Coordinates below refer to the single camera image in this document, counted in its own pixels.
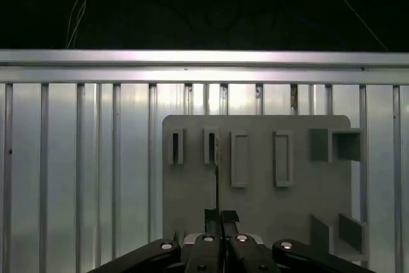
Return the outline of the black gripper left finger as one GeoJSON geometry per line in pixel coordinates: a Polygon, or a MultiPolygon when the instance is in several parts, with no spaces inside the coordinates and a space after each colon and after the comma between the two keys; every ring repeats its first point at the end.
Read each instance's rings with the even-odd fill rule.
{"type": "Polygon", "coordinates": [[[158,239],[111,260],[96,272],[221,272],[222,233],[216,209],[204,211],[205,232],[191,234],[180,244],[158,239]]]}

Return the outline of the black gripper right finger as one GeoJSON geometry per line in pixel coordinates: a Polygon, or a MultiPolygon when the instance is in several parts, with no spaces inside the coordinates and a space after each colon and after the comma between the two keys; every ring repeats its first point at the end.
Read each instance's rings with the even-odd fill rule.
{"type": "Polygon", "coordinates": [[[234,210],[222,211],[227,272],[367,272],[364,267],[292,239],[279,240],[269,249],[251,235],[239,233],[238,222],[234,210]]]}

